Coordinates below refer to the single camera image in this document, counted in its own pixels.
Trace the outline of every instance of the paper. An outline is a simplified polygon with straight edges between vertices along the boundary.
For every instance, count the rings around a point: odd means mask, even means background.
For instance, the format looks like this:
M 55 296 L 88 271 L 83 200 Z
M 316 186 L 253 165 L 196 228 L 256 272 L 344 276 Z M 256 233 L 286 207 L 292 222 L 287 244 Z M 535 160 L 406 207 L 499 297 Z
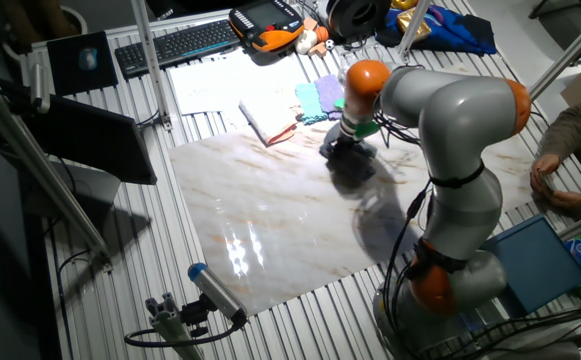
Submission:
M 240 54 L 168 71 L 181 114 L 224 111 L 233 116 L 246 92 L 292 87 L 305 81 L 305 75 L 291 57 L 259 66 Z

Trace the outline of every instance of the keyboard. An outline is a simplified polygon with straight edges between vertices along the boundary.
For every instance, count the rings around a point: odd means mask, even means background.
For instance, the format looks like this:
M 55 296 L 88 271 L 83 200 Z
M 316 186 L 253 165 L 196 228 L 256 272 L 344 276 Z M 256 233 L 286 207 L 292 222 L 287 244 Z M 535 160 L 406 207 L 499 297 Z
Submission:
M 164 69 L 236 47 L 239 38 L 228 20 L 191 27 L 154 39 L 159 67 Z M 141 43 L 118 48 L 114 54 L 126 79 L 148 73 Z

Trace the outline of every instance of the computer monitor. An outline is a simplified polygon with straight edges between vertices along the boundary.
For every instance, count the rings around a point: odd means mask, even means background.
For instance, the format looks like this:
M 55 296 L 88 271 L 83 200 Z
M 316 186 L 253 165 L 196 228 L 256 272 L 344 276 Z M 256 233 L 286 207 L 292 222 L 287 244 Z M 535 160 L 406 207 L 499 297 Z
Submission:
M 5 80 L 0 80 L 0 87 L 12 103 L 30 104 L 29 87 Z M 138 127 L 127 116 L 52 95 L 48 113 L 23 114 L 22 119 L 48 154 L 106 171 L 124 182 L 157 182 Z

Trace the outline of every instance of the yellow object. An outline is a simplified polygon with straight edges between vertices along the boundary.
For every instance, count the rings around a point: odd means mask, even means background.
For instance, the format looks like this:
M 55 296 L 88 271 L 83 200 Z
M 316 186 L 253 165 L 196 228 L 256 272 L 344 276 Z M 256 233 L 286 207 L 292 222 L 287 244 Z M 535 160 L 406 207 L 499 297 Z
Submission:
M 397 15 L 397 25 L 399 26 L 399 30 L 401 30 L 401 32 L 404 34 L 406 33 L 408 25 L 410 25 L 410 21 L 412 20 L 412 16 L 414 15 L 414 10 L 415 9 L 410 9 Z M 424 20 L 421 23 L 421 26 L 419 26 L 419 29 L 417 30 L 417 35 L 415 35 L 414 37 L 414 42 L 421 41 L 427 38 L 428 35 L 430 35 L 431 31 L 432 30 L 430 29 L 430 26 L 428 26 L 428 24 L 426 24 L 426 21 Z
M 392 8 L 400 10 L 410 10 L 417 5 L 419 0 L 392 0 Z

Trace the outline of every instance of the white marble sheet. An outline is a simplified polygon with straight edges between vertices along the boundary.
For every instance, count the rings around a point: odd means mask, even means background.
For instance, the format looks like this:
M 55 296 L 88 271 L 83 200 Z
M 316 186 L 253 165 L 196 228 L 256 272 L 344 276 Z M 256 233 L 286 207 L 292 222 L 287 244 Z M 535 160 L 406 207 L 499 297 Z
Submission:
M 333 179 L 318 148 L 336 123 L 301 127 L 266 148 L 250 128 L 170 150 L 208 266 L 255 314 L 387 260 L 405 211 L 428 180 L 416 146 L 379 134 L 377 173 L 361 188 Z M 483 154 L 504 210 L 530 199 L 532 156 L 516 136 Z M 409 226 L 403 250 L 422 231 Z

